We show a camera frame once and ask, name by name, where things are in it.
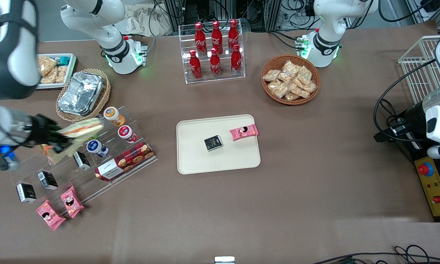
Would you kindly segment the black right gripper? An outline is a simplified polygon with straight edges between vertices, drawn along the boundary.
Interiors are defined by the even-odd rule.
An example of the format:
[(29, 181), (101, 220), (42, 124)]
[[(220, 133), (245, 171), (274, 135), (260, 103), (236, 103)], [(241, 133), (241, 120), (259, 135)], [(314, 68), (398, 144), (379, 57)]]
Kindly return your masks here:
[(30, 121), (31, 125), (26, 127), (30, 132), (26, 139), (28, 144), (51, 145), (56, 153), (61, 153), (72, 146), (74, 139), (61, 135), (59, 131), (62, 127), (56, 121), (42, 114), (30, 116)]

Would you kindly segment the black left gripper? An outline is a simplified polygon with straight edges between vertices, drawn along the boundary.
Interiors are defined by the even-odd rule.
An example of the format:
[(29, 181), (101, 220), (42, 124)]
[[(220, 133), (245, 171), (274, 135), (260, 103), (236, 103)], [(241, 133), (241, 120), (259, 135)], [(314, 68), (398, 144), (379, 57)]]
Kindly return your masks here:
[(426, 136), (426, 114), (423, 109), (423, 103), (414, 104), (403, 112), (398, 114), (401, 120), (397, 120), (389, 125), (389, 130), (383, 130), (374, 134), (374, 140), (377, 143), (400, 142), (400, 135), (408, 132), (414, 133), (417, 138), (427, 138)]

